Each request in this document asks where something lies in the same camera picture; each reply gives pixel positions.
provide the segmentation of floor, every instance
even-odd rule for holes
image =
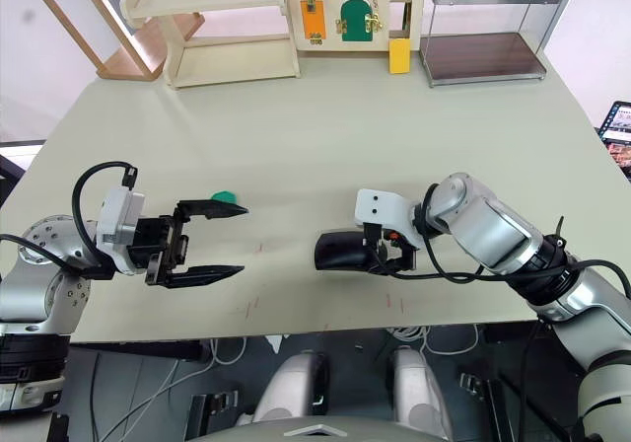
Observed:
[[[448,326],[434,328],[431,344],[434,349],[455,350],[466,348],[473,339],[472,326]],[[437,375],[450,410],[454,435],[457,442],[491,440],[488,416],[484,403],[458,385],[461,371],[488,368],[481,362],[491,358],[510,374],[519,368],[524,342],[513,339],[503,343],[480,344],[472,351],[459,356],[437,356],[426,352],[426,357]],[[239,352],[242,341],[222,340],[219,354],[230,359]],[[217,367],[174,387],[168,394],[156,399],[143,415],[134,430],[125,438],[129,442],[152,440],[179,441],[186,425],[190,398],[205,394],[239,389],[243,397],[240,408],[252,410],[278,366],[288,357],[305,349],[325,352],[330,361],[330,394],[328,414],[361,415],[381,419],[391,418],[391,408],[386,390],[386,366],[389,355],[401,342],[384,330],[335,331],[290,335],[284,339],[278,354],[262,336],[251,337],[243,358],[229,367]],[[418,348],[419,342],[411,343]],[[103,437],[123,414],[134,405],[151,396],[163,383],[175,360],[115,352],[100,352],[101,357],[94,382],[94,411],[99,436]],[[553,384],[530,381],[529,392],[537,390],[550,406],[562,425],[573,423],[576,406],[578,376],[558,361],[548,361],[553,352],[533,346],[529,377],[539,380],[547,374],[556,381]],[[70,441],[89,441],[91,423],[89,411],[90,383],[98,352],[72,348],[67,365],[67,383],[58,412],[70,415]],[[174,378],[179,378],[205,366],[199,362],[181,362]],[[563,377],[554,376],[551,368],[560,368]],[[559,381],[565,380],[561,390]],[[513,431],[517,429],[518,400],[506,391],[507,407]],[[129,429],[136,415],[129,418]],[[107,440],[119,440],[125,425]],[[527,442],[553,442],[557,439],[532,413],[528,412]]]

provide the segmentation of green door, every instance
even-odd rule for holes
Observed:
[[[366,15],[372,16],[373,10],[364,0],[348,0],[342,5],[341,19],[346,22],[346,32],[342,40],[373,40],[373,32],[366,33]]]

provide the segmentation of table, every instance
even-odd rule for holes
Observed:
[[[315,270],[317,237],[353,227],[359,188],[420,198],[457,171],[488,184],[544,232],[565,215],[572,252],[631,272],[631,221],[623,216],[631,187],[552,68],[542,82],[430,89],[412,60],[410,74],[393,76],[382,55],[308,56],[302,79],[179,91],[161,81],[97,80],[14,190],[0,228],[22,234],[46,215],[69,213],[79,175],[114,159],[139,168],[135,189],[147,195],[146,216],[225,189],[249,208],[231,219],[195,217],[185,229],[186,265],[244,271],[181,290],[146,286],[142,276],[93,282],[75,342],[531,319],[504,283]],[[102,172],[87,184],[84,217],[98,217],[119,180],[119,171]],[[1,247],[6,274],[16,250]],[[436,249],[447,269],[475,268],[450,237],[437,239]],[[426,256],[417,261],[419,271],[430,270]]]

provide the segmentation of orange panel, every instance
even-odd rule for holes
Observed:
[[[322,39],[326,39],[326,27],[324,26],[324,5],[321,1],[315,1],[315,9],[307,9],[307,1],[300,2],[300,9],[303,12],[303,27],[305,28],[305,39],[311,39],[312,35],[320,34]]]

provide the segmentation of green object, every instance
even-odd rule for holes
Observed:
[[[342,40],[373,40],[373,32],[366,33],[366,15],[373,15],[373,10],[368,2],[364,0],[344,2],[340,17],[346,21],[346,33],[342,34]]]
[[[221,192],[213,193],[213,196],[210,198],[212,200],[219,200],[226,203],[237,204],[237,196],[228,190],[222,190]]]

